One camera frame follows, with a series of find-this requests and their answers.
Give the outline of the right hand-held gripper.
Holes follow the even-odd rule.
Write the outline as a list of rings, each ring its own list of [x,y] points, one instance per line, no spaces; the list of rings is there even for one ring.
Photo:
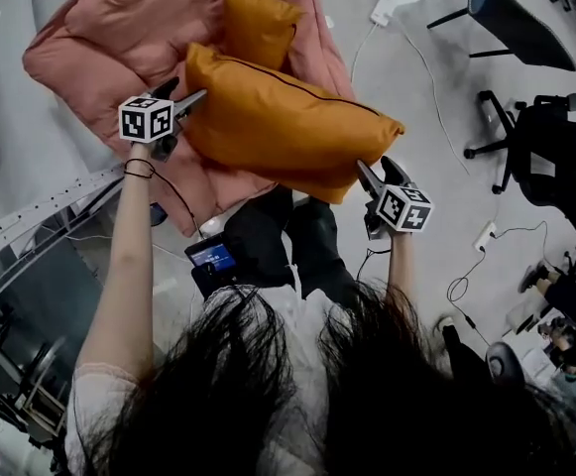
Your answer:
[[[412,180],[391,158],[382,156],[380,164],[385,174],[384,182],[369,165],[362,160],[356,162],[358,181],[373,199],[366,205],[368,239],[383,239],[389,231],[422,232],[434,208],[432,201],[424,191],[410,187]]]

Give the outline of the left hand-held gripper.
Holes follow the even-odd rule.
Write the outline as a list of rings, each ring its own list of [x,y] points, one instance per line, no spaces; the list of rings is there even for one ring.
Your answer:
[[[206,89],[190,93],[173,103],[172,93],[179,84],[177,76],[154,88],[150,96],[132,96],[118,107],[118,129],[122,140],[152,145],[152,158],[166,162],[177,144],[174,120],[186,118],[207,95]]]

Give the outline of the pink padded chair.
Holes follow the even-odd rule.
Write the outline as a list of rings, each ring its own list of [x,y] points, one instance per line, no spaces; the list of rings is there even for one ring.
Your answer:
[[[319,1],[283,1],[303,14],[285,63],[276,71],[355,101]],[[189,47],[200,44],[229,57],[223,11],[223,0],[69,0],[31,42],[24,68],[128,159],[134,143],[119,136],[118,107],[175,76],[179,84],[173,100],[195,92],[185,80]],[[191,236],[207,220],[277,183],[199,155],[184,134],[188,117],[169,159],[155,161],[150,190],[177,229]]]

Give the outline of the large orange cushion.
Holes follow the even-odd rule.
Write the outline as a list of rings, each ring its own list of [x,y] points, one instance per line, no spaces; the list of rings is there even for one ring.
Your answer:
[[[184,134],[204,158],[339,204],[402,135],[401,122],[260,65],[192,44],[187,87],[206,92]]]

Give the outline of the small orange cushion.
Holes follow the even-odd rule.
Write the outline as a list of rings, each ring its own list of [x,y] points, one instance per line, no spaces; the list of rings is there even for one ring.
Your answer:
[[[283,0],[223,0],[223,4],[225,54],[280,70],[301,9]]]

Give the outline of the person's left forearm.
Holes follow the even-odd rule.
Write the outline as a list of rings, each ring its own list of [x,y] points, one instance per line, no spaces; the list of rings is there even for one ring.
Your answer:
[[[135,144],[129,159],[149,160]],[[103,292],[78,363],[107,364],[142,378],[154,361],[150,180],[124,176]]]

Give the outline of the person's right forearm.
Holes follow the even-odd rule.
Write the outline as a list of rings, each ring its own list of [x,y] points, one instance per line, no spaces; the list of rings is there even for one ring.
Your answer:
[[[400,308],[412,305],[414,252],[411,233],[392,232],[387,290]]]

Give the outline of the black wrist bands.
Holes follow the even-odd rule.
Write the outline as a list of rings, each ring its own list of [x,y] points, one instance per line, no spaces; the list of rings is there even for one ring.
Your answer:
[[[124,175],[140,179],[151,179],[155,175],[155,168],[146,159],[133,158],[124,164]]]

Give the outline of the person's black trousers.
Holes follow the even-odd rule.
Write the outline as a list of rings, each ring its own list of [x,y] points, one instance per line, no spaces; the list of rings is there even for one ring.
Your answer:
[[[259,288],[294,286],[289,268],[297,267],[301,296],[323,291],[335,303],[351,307],[355,280],[337,247],[337,225],[329,204],[309,197],[293,203],[282,185],[248,200],[224,226],[239,267],[237,281]]]

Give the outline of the white power strip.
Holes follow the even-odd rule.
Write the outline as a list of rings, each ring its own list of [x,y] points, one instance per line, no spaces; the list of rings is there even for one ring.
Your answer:
[[[480,234],[473,242],[473,247],[478,251],[485,253],[486,247],[491,239],[495,237],[497,226],[493,220],[488,221],[482,228]]]
[[[386,27],[394,17],[398,5],[399,0],[378,0],[370,16],[371,22],[376,26]]]

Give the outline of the black device blue screen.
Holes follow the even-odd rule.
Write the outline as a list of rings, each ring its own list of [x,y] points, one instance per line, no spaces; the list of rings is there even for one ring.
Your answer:
[[[188,246],[184,253],[192,264],[191,276],[204,299],[234,284],[238,265],[224,233],[202,239]]]

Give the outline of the white metal shelf rack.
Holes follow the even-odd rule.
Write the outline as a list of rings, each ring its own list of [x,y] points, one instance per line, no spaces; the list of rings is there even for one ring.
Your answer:
[[[23,69],[24,50],[63,1],[0,0],[0,252],[21,253],[46,219],[121,177],[113,154]],[[13,277],[0,274],[0,292]]]

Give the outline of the black office chair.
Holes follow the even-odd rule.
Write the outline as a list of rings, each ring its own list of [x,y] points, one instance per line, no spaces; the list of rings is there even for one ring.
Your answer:
[[[492,193],[502,194],[514,179],[531,204],[558,209],[576,230],[576,122],[568,119],[576,111],[576,93],[537,95],[530,105],[519,101],[517,117],[502,107],[491,90],[479,92],[478,99],[492,103],[506,137],[467,148],[464,158],[506,150],[502,182],[492,186]]]

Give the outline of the dark grey stool chair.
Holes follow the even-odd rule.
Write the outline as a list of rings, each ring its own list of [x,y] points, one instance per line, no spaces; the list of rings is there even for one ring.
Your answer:
[[[434,29],[463,16],[471,17],[504,47],[472,53],[471,59],[514,56],[526,65],[575,72],[576,61],[549,26],[517,0],[467,0],[464,8],[429,23]]]

